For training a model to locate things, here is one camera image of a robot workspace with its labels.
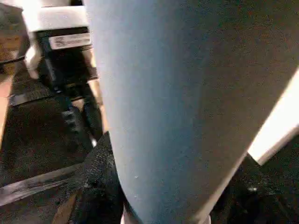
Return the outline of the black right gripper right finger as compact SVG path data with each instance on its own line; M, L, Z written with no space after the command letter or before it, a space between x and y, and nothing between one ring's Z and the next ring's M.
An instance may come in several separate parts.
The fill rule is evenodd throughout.
M211 212L213 224L297 224L299 214L247 154Z

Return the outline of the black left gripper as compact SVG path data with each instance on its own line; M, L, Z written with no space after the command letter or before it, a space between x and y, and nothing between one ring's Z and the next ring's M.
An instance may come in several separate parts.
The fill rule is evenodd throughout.
M92 48L86 26L35 32L41 56L35 72L43 85L52 92L83 94L93 75L87 52ZM62 117L79 145L91 145L81 113L69 98L61 98ZM100 108L94 99L86 98L83 116L92 136L98 141L103 135Z

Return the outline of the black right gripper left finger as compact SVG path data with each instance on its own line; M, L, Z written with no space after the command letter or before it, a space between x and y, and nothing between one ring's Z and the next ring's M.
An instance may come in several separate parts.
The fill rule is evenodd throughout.
M78 176L78 224L119 224L124 194L114 160L109 132L86 156Z

